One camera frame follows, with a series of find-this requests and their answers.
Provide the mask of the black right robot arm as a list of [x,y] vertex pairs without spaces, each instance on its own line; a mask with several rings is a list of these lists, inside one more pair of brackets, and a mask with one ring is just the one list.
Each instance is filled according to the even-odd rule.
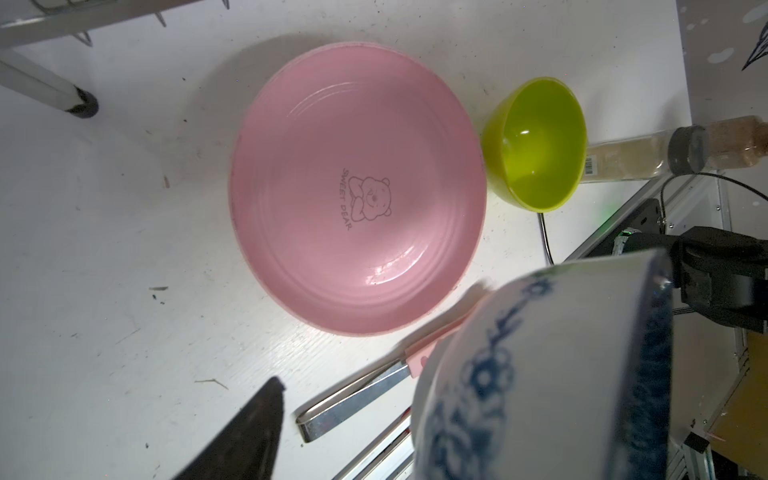
[[681,235],[622,231],[614,255],[663,249],[681,301],[723,326],[767,333],[767,242],[714,227]]

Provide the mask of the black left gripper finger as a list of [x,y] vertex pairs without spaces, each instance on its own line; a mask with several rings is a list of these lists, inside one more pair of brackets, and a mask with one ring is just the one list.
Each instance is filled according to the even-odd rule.
[[284,419],[285,387],[270,378],[178,479],[269,479]]

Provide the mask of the pink plate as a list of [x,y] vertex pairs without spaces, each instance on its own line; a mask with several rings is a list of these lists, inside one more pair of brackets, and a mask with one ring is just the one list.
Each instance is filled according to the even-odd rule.
[[450,294],[479,244],[486,195],[456,95],[367,42],[281,68],[244,118],[229,180],[234,233],[264,290],[347,336],[400,329]]

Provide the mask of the lime green bowl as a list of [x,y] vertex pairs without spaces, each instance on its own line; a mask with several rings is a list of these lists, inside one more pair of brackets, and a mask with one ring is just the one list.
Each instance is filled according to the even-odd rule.
[[481,134],[489,189],[518,208],[547,213],[576,191],[585,167],[582,108],[562,81],[538,77],[493,110]]

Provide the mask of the blue white floral bowl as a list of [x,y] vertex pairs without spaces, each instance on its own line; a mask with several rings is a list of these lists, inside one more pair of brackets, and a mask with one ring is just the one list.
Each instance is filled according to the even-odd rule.
[[416,479],[662,479],[672,376],[662,250],[551,266],[493,291],[425,362]]

